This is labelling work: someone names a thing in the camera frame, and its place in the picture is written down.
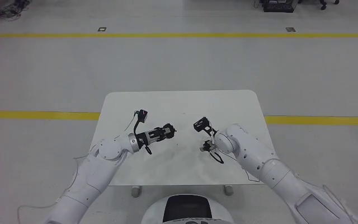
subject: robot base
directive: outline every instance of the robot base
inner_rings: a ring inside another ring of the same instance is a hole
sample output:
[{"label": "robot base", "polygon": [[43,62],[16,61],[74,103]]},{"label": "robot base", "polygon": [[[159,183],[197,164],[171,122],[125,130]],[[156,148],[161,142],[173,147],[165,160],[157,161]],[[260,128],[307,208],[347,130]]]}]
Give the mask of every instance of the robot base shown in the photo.
[{"label": "robot base", "polygon": [[229,211],[218,202],[195,194],[178,194],[152,204],[141,224],[161,224],[180,218],[213,218],[233,223]]}]

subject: cable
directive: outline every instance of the cable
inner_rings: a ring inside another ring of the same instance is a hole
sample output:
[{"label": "cable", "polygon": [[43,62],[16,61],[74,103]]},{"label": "cable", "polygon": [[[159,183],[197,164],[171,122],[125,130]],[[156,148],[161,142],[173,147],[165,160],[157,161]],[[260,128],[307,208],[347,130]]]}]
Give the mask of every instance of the cable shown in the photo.
[{"label": "cable", "polygon": [[130,123],[129,123],[128,126],[124,129],[123,132],[125,132],[125,131],[129,128],[129,126],[131,125],[131,123],[133,122],[133,120],[134,120],[134,118],[135,118],[135,115],[136,115],[136,113],[134,113],[132,120],[130,121]]},{"label": "cable", "polygon": [[[130,123],[128,124],[128,126],[126,127],[126,129],[124,129],[123,132],[125,132],[125,131],[128,129],[128,127],[130,126],[130,124],[131,124],[132,121],[134,120],[134,117],[135,117],[135,114],[134,114],[132,120],[130,121]],[[50,207],[54,206],[55,204],[57,204],[57,203],[60,201],[61,197],[62,197],[62,196],[64,195],[64,193],[66,192],[66,190],[70,189],[70,188],[73,186],[74,182],[76,181],[76,178],[77,178],[77,175],[78,175],[78,169],[79,169],[79,164],[78,164],[78,161],[77,161],[77,160],[80,159],[80,158],[85,158],[85,157],[87,157],[87,156],[88,156],[88,154],[85,155],[85,156],[73,158],[73,159],[75,160],[76,166],[77,166],[77,168],[76,168],[76,173],[75,173],[75,175],[74,175],[73,181],[72,181],[72,183],[70,184],[69,187],[67,187],[66,189],[63,190],[61,196],[60,196],[53,204],[51,204],[51,205],[49,205],[49,206],[29,206],[29,205],[27,205],[27,204],[23,204],[23,205],[20,205],[19,207],[17,207],[17,222],[18,222],[18,224],[21,224],[21,221],[20,221],[20,209],[21,209],[21,208],[38,208],[38,209],[43,209],[43,208],[50,208]],[[124,152],[124,153],[121,155],[121,158],[119,158],[119,160],[121,160],[121,161],[119,162],[120,165],[123,163],[123,161],[126,159],[126,157],[127,157],[127,152]]]},{"label": "cable", "polygon": [[28,10],[27,6],[32,0],[15,0],[12,4],[0,10],[0,18],[6,21],[14,21],[20,18],[21,12]]},{"label": "cable", "polygon": [[[262,168],[266,165],[267,162],[269,162],[269,161],[271,161],[271,160],[281,161],[281,160],[278,159],[278,158],[270,158],[270,159],[266,160],[266,161],[263,163]],[[316,186],[316,185],[314,185],[314,184],[311,184],[311,183],[309,183],[309,182],[307,182],[307,181],[301,179],[301,177],[298,176],[296,173],[294,173],[294,172],[292,171],[292,169],[290,169],[290,167],[289,167],[288,165],[284,164],[283,162],[282,162],[282,164],[285,165],[285,166],[287,167],[287,169],[289,169],[289,170],[295,175],[295,177],[296,177],[297,179],[299,179],[299,180],[301,180],[301,181],[303,181],[303,182],[305,182],[305,183],[307,183],[307,184],[313,185],[313,186],[315,186],[316,188],[320,188],[319,186]],[[351,214],[348,212],[347,208],[340,202],[340,200],[338,200],[337,196],[330,190],[330,188],[329,188],[328,186],[324,185],[324,184],[322,185],[322,188],[323,188],[324,192],[326,192],[326,194],[329,196],[329,198],[336,204],[336,206],[340,207],[340,208],[345,212],[345,214],[346,214],[346,215],[348,216],[348,218],[350,219],[351,223],[352,223],[352,224],[355,224],[355,223],[356,223],[356,220],[353,218],[353,215],[351,215]]]},{"label": "cable", "polygon": [[85,158],[85,157],[87,157],[87,155],[73,158],[76,161],[76,166],[77,166],[76,174],[74,176],[74,179],[73,179],[72,183],[70,184],[70,186],[63,190],[63,192],[61,193],[61,196],[53,204],[51,204],[49,206],[29,206],[27,204],[23,204],[23,205],[20,205],[19,207],[17,207],[17,222],[18,222],[18,224],[21,224],[21,221],[20,221],[20,208],[38,208],[38,209],[42,209],[42,208],[50,208],[50,207],[54,206],[55,204],[57,204],[59,202],[60,198],[66,192],[66,190],[68,190],[68,189],[70,189],[72,187],[72,185],[74,184],[74,181],[77,178],[77,175],[78,175],[78,161],[77,160],[80,159],[80,158]]},{"label": "cable", "polygon": [[237,162],[237,160],[236,159],[234,159],[233,157],[231,157],[231,156],[229,156],[229,155],[227,155],[226,153],[224,153],[220,148],[217,148],[222,154],[224,154],[225,156],[227,156],[227,157],[229,157],[229,158],[231,158],[231,159],[233,159],[233,160],[235,160],[236,162]]},{"label": "cable", "polygon": [[353,215],[348,212],[347,208],[340,202],[340,200],[338,200],[337,196],[330,190],[330,188],[328,188],[324,184],[322,185],[322,188],[328,194],[329,198],[347,214],[352,224],[355,224],[355,222],[357,221],[353,218]]}]

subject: white cable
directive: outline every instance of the white cable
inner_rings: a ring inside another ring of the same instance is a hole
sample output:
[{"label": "white cable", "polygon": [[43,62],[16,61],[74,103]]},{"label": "white cable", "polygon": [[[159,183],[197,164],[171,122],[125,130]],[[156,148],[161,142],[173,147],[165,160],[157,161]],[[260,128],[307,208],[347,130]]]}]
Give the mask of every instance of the white cable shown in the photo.
[{"label": "white cable", "polygon": [[38,208],[38,209],[42,209],[42,208],[50,208],[50,207],[54,206],[55,204],[57,204],[57,203],[59,202],[59,199],[60,199],[60,198],[63,196],[63,194],[66,192],[66,190],[68,190],[68,189],[70,189],[70,188],[72,187],[74,181],[75,181],[76,178],[77,178],[77,175],[78,175],[78,161],[77,161],[77,160],[78,160],[79,158],[85,158],[85,157],[87,157],[87,155],[73,158],[73,159],[76,161],[76,165],[77,165],[76,174],[75,174],[75,176],[74,176],[74,179],[73,179],[72,183],[70,184],[70,186],[63,190],[63,192],[61,193],[61,196],[60,196],[53,204],[51,204],[51,205],[49,205],[49,206],[28,206],[28,205],[26,205],[26,204],[23,204],[23,205],[20,205],[19,207],[17,207],[17,222],[18,222],[18,224],[21,224],[21,221],[20,221],[20,208]]},{"label": "white cable", "polygon": [[[233,159],[233,160],[236,161],[236,159],[234,159],[233,157],[231,157],[231,156],[225,154],[221,149],[219,149],[219,148],[217,148],[217,149],[218,149],[222,154],[224,154],[224,155],[226,155],[226,156],[228,156],[228,157],[230,157],[231,159]],[[262,168],[267,164],[267,162],[272,161],[272,160],[281,161],[281,160],[278,159],[278,158],[270,158],[270,159],[266,160],[266,161],[263,163]],[[284,164],[284,165],[287,167],[287,169],[289,169],[289,170],[292,172],[292,169],[290,169],[290,168],[288,167],[288,165],[286,165],[286,164]],[[247,175],[247,179],[248,179],[249,181],[253,181],[253,182],[257,182],[257,183],[260,182],[259,179],[258,179],[258,180],[251,180],[251,179],[249,178],[248,172],[247,172],[245,169],[244,169],[244,171],[245,171],[245,173],[246,173],[246,175]],[[295,175],[296,178],[302,180],[303,182],[305,182],[305,183],[307,183],[307,184],[311,184],[311,183],[309,183],[309,182],[307,182],[307,181],[301,179],[296,173],[294,173],[294,175]],[[329,196],[329,198],[330,198],[338,207],[340,207],[340,208],[345,212],[345,214],[349,217],[349,219],[350,219],[350,221],[352,222],[352,224],[355,224],[357,221],[353,218],[353,215],[351,215],[351,214],[348,212],[347,208],[340,202],[340,200],[338,200],[337,196],[330,190],[330,188],[329,188],[328,186],[324,185],[324,184],[322,185],[322,188],[323,188],[323,190],[326,192],[326,194]]]},{"label": "white cable", "polygon": [[[135,114],[134,114],[132,120],[130,121],[130,123],[128,124],[128,126],[124,129],[123,132],[125,132],[125,131],[129,128],[130,124],[131,124],[131,123],[133,122],[133,120],[134,120],[134,117],[135,117]],[[78,164],[78,161],[77,161],[77,160],[80,159],[80,158],[85,158],[85,157],[87,157],[87,156],[88,156],[88,154],[85,155],[85,156],[73,158],[73,159],[75,160],[75,162],[76,162],[76,165],[77,165],[76,174],[75,174],[75,176],[74,176],[74,179],[73,179],[72,183],[70,184],[70,186],[63,190],[61,196],[60,196],[53,204],[51,204],[51,205],[49,205],[49,206],[29,206],[29,205],[27,205],[27,204],[22,204],[22,205],[20,205],[19,207],[17,207],[17,222],[18,222],[18,224],[21,224],[21,221],[20,221],[20,208],[38,208],[38,209],[42,209],[42,208],[50,208],[50,207],[54,206],[55,204],[57,204],[57,203],[59,202],[59,200],[61,199],[61,197],[63,196],[63,194],[66,192],[66,190],[68,190],[68,189],[70,189],[70,188],[72,187],[72,185],[74,184],[74,181],[75,181],[76,178],[77,178],[78,168],[79,168],[79,164]],[[123,154],[123,156],[122,156],[122,160],[120,161],[120,165],[123,163],[123,161],[126,159],[126,157],[127,157],[127,152],[124,152],[124,154]]]},{"label": "white cable", "polygon": [[128,126],[124,129],[123,132],[125,132],[125,131],[129,128],[129,126],[131,125],[131,123],[133,122],[133,120],[134,120],[134,118],[135,118],[135,115],[136,115],[136,113],[134,113],[132,120],[130,121],[130,123],[129,123]]}]

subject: black cable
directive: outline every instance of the black cable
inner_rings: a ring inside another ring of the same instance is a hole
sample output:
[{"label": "black cable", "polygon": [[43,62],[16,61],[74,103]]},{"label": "black cable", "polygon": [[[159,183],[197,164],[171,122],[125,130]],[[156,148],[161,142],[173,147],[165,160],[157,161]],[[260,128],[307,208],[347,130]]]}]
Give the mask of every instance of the black cable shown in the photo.
[{"label": "black cable", "polygon": [[211,154],[211,152],[209,152],[209,153],[210,153],[210,155],[212,156],[212,158],[214,158],[217,162],[219,162],[219,163],[221,163],[221,164],[224,164],[224,161],[223,161],[222,157],[221,157],[219,154],[217,154],[216,152],[214,152],[214,154],[217,155],[217,156],[220,158],[220,160],[218,160],[213,154]]},{"label": "black cable", "polygon": [[15,0],[12,4],[0,9],[0,18],[6,21],[14,21],[20,18],[21,12],[26,11],[32,0]]}]

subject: table caster wheel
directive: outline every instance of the table caster wheel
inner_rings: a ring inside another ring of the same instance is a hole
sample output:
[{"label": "table caster wheel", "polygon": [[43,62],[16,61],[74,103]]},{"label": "table caster wheel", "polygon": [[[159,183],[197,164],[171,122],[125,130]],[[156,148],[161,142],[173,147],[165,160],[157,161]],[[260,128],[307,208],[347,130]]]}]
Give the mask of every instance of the table caster wheel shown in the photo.
[{"label": "table caster wheel", "polygon": [[234,188],[231,185],[224,185],[224,193],[226,196],[231,196],[234,194]]},{"label": "table caster wheel", "polygon": [[141,192],[142,192],[141,186],[132,186],[132,197],[133,198],[139,197]]}]

